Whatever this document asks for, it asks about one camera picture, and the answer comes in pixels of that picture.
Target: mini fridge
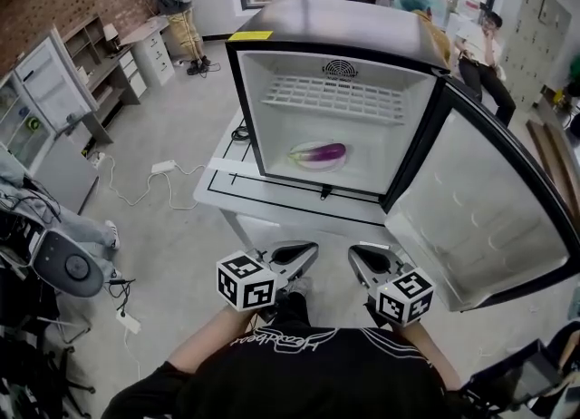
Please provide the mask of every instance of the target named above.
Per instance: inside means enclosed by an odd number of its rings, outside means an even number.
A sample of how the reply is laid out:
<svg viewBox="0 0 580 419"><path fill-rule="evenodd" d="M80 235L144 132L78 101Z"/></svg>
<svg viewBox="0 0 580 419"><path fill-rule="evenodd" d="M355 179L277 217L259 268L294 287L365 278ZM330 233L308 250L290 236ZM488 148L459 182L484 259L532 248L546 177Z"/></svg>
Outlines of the mini fridge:
<svg viewBox="0 0 580 419"><path fill-rule="evenodd" d="M375 195L385 227L450 310L576 274L580 239L526 148L450 77L420 18L341 0L275 0L227 42L260 173ZM296 147L340 143L307 169Z"/></svg>

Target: open fridge door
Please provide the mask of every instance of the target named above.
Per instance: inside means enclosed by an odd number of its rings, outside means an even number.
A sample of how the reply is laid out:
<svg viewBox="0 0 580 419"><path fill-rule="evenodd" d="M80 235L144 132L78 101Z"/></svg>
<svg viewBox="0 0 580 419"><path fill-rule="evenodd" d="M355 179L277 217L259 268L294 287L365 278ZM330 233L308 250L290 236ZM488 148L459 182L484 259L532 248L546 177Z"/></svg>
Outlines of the open fridge door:
<svg viewBox="0 0 580 419"><path fill-rule="evenodd" d="M527 150L449 79L386 228L451 311L495 305L576 274L580 240Z"/></svg>
<svg viewBox="0 0 580 419"><path fill-rule="evenodd" d="M63 47L60 36L53 29L15 70L57 135L97 108Z"/></svg>

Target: eggplant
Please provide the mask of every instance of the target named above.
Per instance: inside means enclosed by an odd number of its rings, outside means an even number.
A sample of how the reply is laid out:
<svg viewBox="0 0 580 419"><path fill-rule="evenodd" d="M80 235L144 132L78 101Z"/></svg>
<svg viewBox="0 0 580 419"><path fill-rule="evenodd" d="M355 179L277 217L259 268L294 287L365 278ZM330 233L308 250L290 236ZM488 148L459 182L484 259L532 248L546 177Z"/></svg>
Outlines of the eggplant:
<svg viewBox="0 0 580 419"><path fill-rule="evenodd" d="M292 150L288 153L291 160L300 161L334 161L346 155L346 147L342 143L330 143L314 148Z"/></svg>

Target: jeans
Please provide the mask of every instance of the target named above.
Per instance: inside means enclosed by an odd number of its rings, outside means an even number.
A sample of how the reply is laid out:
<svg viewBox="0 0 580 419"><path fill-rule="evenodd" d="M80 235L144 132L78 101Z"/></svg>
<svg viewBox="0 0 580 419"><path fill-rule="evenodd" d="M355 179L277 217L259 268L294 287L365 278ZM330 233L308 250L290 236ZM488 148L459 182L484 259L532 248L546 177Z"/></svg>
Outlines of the jeans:
<svg viewBox="0 0 580 419"><path fill-rule="evenodd" d="M271 326L310 327L306 299L299 293L293 292L279 302Z"/></svg>
<svg viewBox="0 0 580 419"><path fill-rule="evenodd" d="M482 98L481 86L483 85L498 106L496 117L508 127L516 110L516 104L506 86L499 80L495 70L485 64L477 65L462 58L459 60L459 72L463 82L476 93L480 102Z"/></svg>

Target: refrigerator door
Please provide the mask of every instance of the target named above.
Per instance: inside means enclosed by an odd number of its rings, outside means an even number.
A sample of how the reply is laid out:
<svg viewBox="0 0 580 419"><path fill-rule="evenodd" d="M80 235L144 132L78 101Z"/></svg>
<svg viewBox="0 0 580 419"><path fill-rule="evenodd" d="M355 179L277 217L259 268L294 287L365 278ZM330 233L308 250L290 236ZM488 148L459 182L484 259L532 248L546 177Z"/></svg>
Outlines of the refrigerator door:
<svg viewBox="0 0 580 419"><path fill-rule="evenodd" d="M92 110L50 35L18 64L16 74L57 133Z"/></svg>
<svg viewBox="0 0 580 419"><path fill-rule="evenodd" d="M0 147L34 176L53 145L54 130L14 73L0 82Z"/></svg>
<svg viewBox="0 0 580 419"><path fill-rule="evenodd" d="M578 272L580 239L551 180L485 107L448 83L392 186L386 228L452 311Z"/></svg>

